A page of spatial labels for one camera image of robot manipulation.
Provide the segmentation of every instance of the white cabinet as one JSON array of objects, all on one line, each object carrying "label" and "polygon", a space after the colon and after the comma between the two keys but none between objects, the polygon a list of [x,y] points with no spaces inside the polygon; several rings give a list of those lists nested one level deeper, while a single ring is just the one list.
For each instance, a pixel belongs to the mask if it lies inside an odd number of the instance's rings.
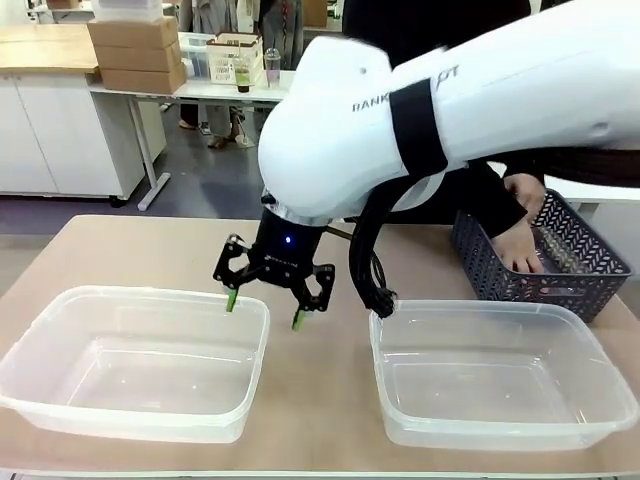
[{"label": "white cabinet", "polygon": [[[88,82],[0,76],[0,194],[129,198],[144,167],[127,97],[92,94]],[[166,146],[162,118],[157,104],[141,111],[155,157]]]},{"label": "white cabinet", "polygon": [[59,192],[123,195],[85,77],[26,75],[15,81]]},{"label": "white cabinet", "polygon": [[0,191],[56,193],[20,95],[9,76],[0,76]]}]

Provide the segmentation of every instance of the black cable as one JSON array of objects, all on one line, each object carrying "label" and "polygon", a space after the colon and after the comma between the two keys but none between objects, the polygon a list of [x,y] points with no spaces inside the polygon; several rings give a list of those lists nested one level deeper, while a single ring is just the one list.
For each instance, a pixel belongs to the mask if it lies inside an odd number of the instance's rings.
[{"label": "black cable", "polygon": [[[344,230],[340,230],[339,228],[327,227],[327,232],[335,235],[336,237],[343,238],[345,240],[351,241],[353,235],[349,232],[345,232]],[[373,270],[373,276],[376,278],[378,285],[380,287],[387,287],[387,279],[384,276],[384,269],[382,268],[382,262],[380,262],[380,258],[376,255],[376,252],[372,252],[371,255],[371,268]]]},{"label": "black cable", "polygon": [[351,279],[365,307],[376,312],[380,318],[393,313],[396,293],[386,287],[386,281],[379,281],[379,285],[374,282],[373,276],[377,280],[378,277],[385,279],[382,264],[373,248],[387,215],[418,180],[415,177],[401,177],[374,188],[353,232],[349,247]]}]

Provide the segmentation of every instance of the tan table surface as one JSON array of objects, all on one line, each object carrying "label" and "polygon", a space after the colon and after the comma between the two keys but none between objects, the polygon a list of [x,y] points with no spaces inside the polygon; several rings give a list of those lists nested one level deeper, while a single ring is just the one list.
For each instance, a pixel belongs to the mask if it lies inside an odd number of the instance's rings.
[{"label": "tan table surface", "polygon": [[[220,291],[211,274],[231,232],[254,239],[257,222],[77,217],[0,300],[0,354],[60,292],[83,284]],[[264,300],[271,332],[262,377],[242,438],[232,445],[109,440],[38,430],[0,409],[0,468],[35,472],[461,472],[530,477],[640,471],[640,426],[589,450],[487,453],[400,447],[382,425],[368,313],[348,276],[345,240],[326,235],[317,262],[336,264],[329,311],[290,330],[288,291],[255,283],[241,294]],[[376,247],[389,284],[403,298],[473,298],[448,229],[389,226]],[[640,324],[617,298],[594,330],[640,393]]]},{"label": "tan table surface", "polygon": [[0,28],[0,73],[87,74],[97,70],[86,25]]}]

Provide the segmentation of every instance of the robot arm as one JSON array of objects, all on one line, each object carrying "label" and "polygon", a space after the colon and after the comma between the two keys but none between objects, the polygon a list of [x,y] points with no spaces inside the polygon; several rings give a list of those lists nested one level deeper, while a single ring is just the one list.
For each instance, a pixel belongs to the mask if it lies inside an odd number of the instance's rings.
[{"label": "robot arm", "polygon": [[[301,312],[322,311],[334,269],[313,265],[320,236],[332,219],[361,215],[352,278],[365,305],[388,315],[362,276],[390,210],[424,202],[474,159],[638,136],[639,14],[637,0],[574,0],[395,70],[373,47],[314,40],[260,139],[269,194],[257,241],[230,237],[214,277],[231,289],[253,279],[290,288]],[[227,257],[243,252],[249,265],[231,272]]]}]

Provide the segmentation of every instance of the cabinet door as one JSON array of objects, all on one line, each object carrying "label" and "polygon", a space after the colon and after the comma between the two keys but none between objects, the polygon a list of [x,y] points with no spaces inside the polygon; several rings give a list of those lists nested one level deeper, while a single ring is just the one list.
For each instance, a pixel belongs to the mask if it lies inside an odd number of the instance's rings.
[{"label": "cabinet door", "polygon": [[24,75],[16,85],[60,193],[122,195],[85,77]]},{"label": "cabinet door", "polygon": [[0,76],[0,145],[0,192],[58,192],[9,76]]}]

